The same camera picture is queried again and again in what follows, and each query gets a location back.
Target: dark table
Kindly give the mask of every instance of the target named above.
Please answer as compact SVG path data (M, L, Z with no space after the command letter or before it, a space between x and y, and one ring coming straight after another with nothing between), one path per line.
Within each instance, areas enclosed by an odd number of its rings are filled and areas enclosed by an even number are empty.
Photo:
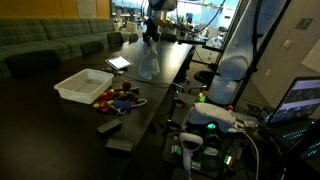
M160 74L140 87L142 107L119 116L120 131L107 138L98 136L97 127L117 117L97 113L92 105L60 98L53 86L85 69L102 69L105 58L122 55L133 61L124 74L143 80L138 68L143 42L104 50L86 57L64 61L57 69L19 79L0 80L0 179L118 179L150 124L162 99L181 66L189 45L158 43ZM130 78L113 78L118 87ZM133 142L129 154L105 149L108 138Z

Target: green light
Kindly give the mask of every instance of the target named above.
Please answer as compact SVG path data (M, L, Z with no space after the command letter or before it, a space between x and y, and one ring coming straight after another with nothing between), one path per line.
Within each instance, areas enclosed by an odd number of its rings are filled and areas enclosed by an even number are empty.
M205 100L206 100L205 96L204 97L200 97L200 99L199 99L200 102L204 102Z
M214 125L214 124L211 123L211 124L208 124L207 128L210 129L210 130L211 130L211 129L215 129L215 128L216 128L216 125Z

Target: monitor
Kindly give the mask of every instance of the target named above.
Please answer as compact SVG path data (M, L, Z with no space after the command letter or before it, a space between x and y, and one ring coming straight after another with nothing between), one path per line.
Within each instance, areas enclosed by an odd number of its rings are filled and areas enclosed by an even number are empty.
M320 77L295 78L275 112L267 118L268 126L307 120L320 104Z

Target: red object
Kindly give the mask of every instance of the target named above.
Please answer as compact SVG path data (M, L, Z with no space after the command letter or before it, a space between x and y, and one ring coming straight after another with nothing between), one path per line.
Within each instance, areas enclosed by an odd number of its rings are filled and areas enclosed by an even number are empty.
M107 93L106 93L106 92L103 92L102 94L99 95L99 99L100 99L100 100L105 100L105 99L106 99L106 96L107 96Z
M230 104L230 105L228 105L228 107L227 107L227 110L233 110L233 106Z
M106 103L105 102L101 102L100 103L100 107L106 107Z
M108 112L109 108L105 107L105 108L102 108L102 112L106 113Z
M129 91L131 88L131 83L129 81L124 81L122 83L122 88L124 91Z
M106 100L109 101L113 98L114 95L114 90L111 89L110 91L108 91L107 95L106 95Z

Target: wall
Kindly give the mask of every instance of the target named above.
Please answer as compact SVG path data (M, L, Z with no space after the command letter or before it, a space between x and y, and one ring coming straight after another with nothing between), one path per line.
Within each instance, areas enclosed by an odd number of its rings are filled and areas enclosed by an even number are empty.
M295 77L319 76L301 62L320 38L320 1L292 0L251 80L276 107ZM295 29L300 18L314 18L307 30ZM286 40L292 41L289 47Z
M96 0L97 16L110 17L110 0ZM77 0L1 0L0 18L78 18Z

